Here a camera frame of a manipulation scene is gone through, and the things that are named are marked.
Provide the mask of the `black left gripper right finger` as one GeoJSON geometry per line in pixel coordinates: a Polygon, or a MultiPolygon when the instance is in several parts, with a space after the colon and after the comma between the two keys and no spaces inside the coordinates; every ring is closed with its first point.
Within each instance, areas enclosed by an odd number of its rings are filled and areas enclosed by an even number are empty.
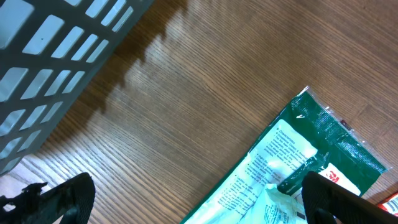
{"type": "Polygon", "coordinates": [[[308,224],[396,224],[397,217],[338,184],[308,172],[302,181],[302,197],[308,224]]]}

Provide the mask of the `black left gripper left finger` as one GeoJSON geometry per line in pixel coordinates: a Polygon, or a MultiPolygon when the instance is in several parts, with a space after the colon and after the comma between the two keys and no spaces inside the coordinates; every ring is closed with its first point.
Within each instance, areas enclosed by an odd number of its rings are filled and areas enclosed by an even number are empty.
{"type": "Polygon", "coordinates": [[[34,183],[13,198],[1,196],[1,223],[88,223],[96,193],[89,173],[78,174],[42,193],[46,185],[34,183]]]}

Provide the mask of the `red stick packet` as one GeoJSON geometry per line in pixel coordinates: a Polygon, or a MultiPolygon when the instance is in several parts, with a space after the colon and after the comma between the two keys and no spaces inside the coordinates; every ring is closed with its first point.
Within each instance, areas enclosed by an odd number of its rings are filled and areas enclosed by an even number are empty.
{"type": "Polygon", "coordinates": [[[377,206],[380,209],[398,217],[398,192],[381,201],[377,206]]]}

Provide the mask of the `green 3M sponge package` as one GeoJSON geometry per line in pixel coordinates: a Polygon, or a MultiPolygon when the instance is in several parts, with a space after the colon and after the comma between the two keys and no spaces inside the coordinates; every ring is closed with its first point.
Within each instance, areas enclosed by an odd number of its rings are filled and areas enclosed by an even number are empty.
{"type": "Polygon", "coordinates": [[[306,223],[301,191],[308,172],[361,196],[386,170],[372,147],[306,87],[183,222],[306,223]]]}

